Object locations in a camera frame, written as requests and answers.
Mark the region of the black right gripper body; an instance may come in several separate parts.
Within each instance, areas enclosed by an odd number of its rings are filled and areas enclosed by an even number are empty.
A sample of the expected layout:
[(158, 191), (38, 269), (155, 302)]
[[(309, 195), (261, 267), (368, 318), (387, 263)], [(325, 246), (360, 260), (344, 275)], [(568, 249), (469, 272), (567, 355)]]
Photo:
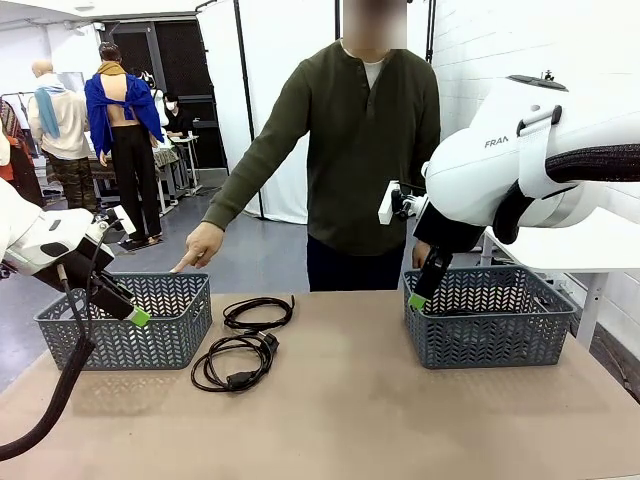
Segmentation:
[(482, 226), (451, 220), (427, 203), (416, 221), (413, 236), (430, 247), (467, 253), (476, 246), (484, 231)]

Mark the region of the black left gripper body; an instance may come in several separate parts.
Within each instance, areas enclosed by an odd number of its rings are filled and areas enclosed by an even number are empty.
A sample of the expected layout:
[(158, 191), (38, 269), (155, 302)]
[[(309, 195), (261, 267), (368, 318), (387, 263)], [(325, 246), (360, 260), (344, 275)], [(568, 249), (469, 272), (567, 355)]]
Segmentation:
[(87, 238), (83, 238), (75, 250), (61, 242), (42, 245), (40, 252), (45, 255), (48, 263), (35, 274), (35, 278), (58, 291), (63, 291), (62, 281), (57, 271), (57, 266), (62, 264), (71, 290), (84, 289), (88, 280), (96, 285), (113, 281), (114, 277), (106, 267), (113, 261), (114, 256), (107, 252), (105, 245), (102, 245), (96, 261), (92, 262), (96, 247), (97, 244)]

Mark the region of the person's right hand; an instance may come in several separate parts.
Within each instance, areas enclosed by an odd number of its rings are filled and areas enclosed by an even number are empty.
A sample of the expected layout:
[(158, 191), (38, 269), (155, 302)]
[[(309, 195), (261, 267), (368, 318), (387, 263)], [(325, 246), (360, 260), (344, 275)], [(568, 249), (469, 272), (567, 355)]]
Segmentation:
[(170, 272), (179, 273), (186, 267), (200, 269), (207, 266), (221, 248), (223, 239), (224, 231), (220, 227), (201, 222), (187, 236), (185, 254)]

